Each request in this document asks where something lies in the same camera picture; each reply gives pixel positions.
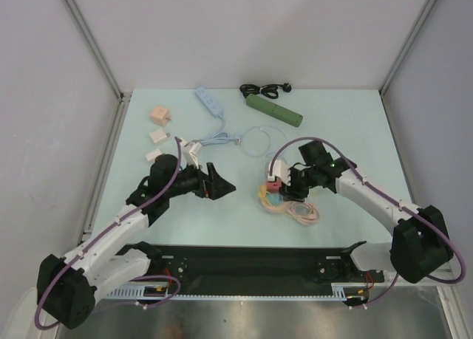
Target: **white wall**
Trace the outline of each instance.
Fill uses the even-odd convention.
[[[473,0],[440,0],[386,103],[422,205],[446,218],[469,266],[473,309]]]
[[[377,89],[426,0],[77,0],[122,89]]]
[[[0,0],[0,332],[78,239],[117,102],[61,0]]]

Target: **white tabletop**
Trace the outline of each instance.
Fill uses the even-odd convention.
[[[379,94],[375,90],[294,89],[280,93],[279,105],[304,115],[294,128],[245,105],[237,89],[212,89],[211,94],[225,109],[231,134],[243,134],[253,126],[274,126],[288,140],[315,136],[329,140],[358,164],[373,182],[402,199],[410,199]],[[185,140],[204,138],[219,121],[201,104],[192,89],[135,90],[109,171],[101,205],[95,220],[96,234],[109,222],[149,174],[145,155],[155,149],[149,133],[158,129],[150,119],[156,106],[169,108],[172,121],[164,128]],[[271,137],[270,151],[285,143],[274,129],[263,128]],[[263,152],[266,135],[253,130],[243,140],[248,153]],[[176,154],[173,140],[160,145],[161,151]],[[293,145],[284,158],[302,161]],[[199,153],[201,165],[213,162],[219,174],[236,186],[236,191],[211,201],[193,194],[173,198],[171,207],[146,232],[130,242],[262,247],[346,247],[366,240],[390,242],[388,232],[368,213],[351,201],[330,191],[316,193],[314,202],[321,213],[317,225],[306,227],[294,219],[265,211],[257,191],[265,181],[267,157],[253,158],[241,146],[211,145]]]

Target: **black power cord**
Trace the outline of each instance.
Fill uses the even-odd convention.
[[[268,84],[266,86],[257,86],[255,84],[243,84],[242,86],[240,86],[239,90],[241,91],[245,99],[250,94],[263,94],[265,97],[269,97],[270,99],[277,99],[279,97],[278,88],[282,88],[282,91],[286,93],[292,90],[292,86],[290,86],[289,83]]]

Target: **gray floor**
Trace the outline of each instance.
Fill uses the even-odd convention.
[[[101,304],[109,306],[113,302]],[[95,313],[60,338],[451,338],[435,288],[397,288],[368,310],[305,301],[173,301]]]

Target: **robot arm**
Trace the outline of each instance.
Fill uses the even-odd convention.
[[[207,163],[207,174],[198,165],[188,164],[167,185],[179,168],[178,162],[170,154],[160,155],[149,176],[143,178],[104,230],[63,257],[49,255],[42,261],[37,290],[38,302],[44,301],[43,310],[66,327],[77,327],[109,292],[138,276],[162,273],[164,261],[160,251],[145,242],[135,244],[123,256],[110,259],[133,236],[151,227],[168,210],[171,198],[192,192],[200,198],[216,200],[236,190],[217,173],[212,163]],[[138,207],[140,212],[132,213]]]
[[[275,169],[275,175],[268,177],[268,180],[273,181],[278,174],[282,174],[279,193],[286,200],[302,202],[311,188],[329,188],[333,193],[359,205],[391,233],[392,244],[360,242],[349,248],[351,258],[360,270],[394,269],[405,280],[415,284],[452,259],[450,247],[429,227],[405,211],[406,208],[416,210],[417,215],[448,238],[442,213],[437,208],[420,208],[373,187],[373,183],[366,178],[360,180],[356,174],[363,174],[359,173],[355,163],[350,162],[353,170],[346,160],[334,160],[321,142],[307,143],[299,147],[299,151],[306,168],[289,168],[287,183],[283,181],[287,179],[287,172],[283,168]],[[399,206],[394,206],[389,199],[395,200]]]

